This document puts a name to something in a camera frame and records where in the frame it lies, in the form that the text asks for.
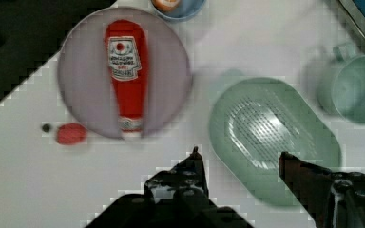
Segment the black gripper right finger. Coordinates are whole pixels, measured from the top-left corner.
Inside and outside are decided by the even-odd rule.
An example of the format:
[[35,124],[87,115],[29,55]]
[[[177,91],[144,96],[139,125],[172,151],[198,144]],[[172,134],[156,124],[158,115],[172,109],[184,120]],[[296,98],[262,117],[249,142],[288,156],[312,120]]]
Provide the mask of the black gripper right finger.
[[279,176],[316,228],[365,228],[365,174],[334,172],[283,152]]

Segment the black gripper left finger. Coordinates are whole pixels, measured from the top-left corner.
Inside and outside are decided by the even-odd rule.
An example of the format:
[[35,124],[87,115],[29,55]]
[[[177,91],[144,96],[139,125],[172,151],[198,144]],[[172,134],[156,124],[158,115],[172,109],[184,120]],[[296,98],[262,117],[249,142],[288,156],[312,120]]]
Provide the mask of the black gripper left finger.
[[155,174],[144,184],[144,194],[155,203],[172,200],[178,190],[195,189],[209,196],[202,155],[195,146],[190,155],[170,170]]

